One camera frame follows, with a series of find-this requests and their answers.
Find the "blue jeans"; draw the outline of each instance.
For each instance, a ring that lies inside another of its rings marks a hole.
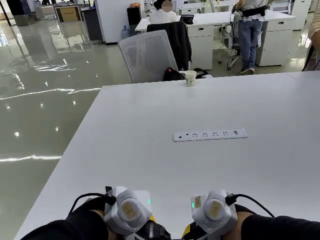
[[[242,70],[255,67],[259,35],[264,22],[253,19],[252,21],[239,21],[239,45],[242,58]]]

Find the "black jacket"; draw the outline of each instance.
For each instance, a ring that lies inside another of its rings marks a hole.
[[[183,68],[185,71],[188,70],[192,50],[187,25],[183,21],[150,24],[146,31],[153,32],[158,30],[166,31],[178,69],[181,70]]]
[[[319,240],[320,223],[288,216],[252,215],[244,220],[242,240]],[[93,211],[81,211],[39,227],[22,240],[108,240],[104,220]]]

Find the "white controller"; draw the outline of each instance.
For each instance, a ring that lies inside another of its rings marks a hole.
[[[235,205],[226,204],[227,195],[226,191],[219,190],[191,198],[192,218],[207,233],[199,239],[220,239],[237,224]]]
[[[128,237],[136,233],[152,215],[150,193],[131,191],[117,186],[108,192],[116,197],[113,205],[105,204],[104,222],[113,232]]]

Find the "black sleeve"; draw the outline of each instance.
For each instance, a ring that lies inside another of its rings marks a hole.
[[[96,212],[81,211],[66,220],[53,221],[30,232],[22,240],[108,240],[108,228]]]
[[[242,240],[319,240],[320,222],[288,216],[247,217],[241,227]]]

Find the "hair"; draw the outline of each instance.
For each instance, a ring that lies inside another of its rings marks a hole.
[[[153,6],[155,7],[155,9],[159,10],[162,9],[162,4],[164,3],[165,0],[156,0],[153,3]]]

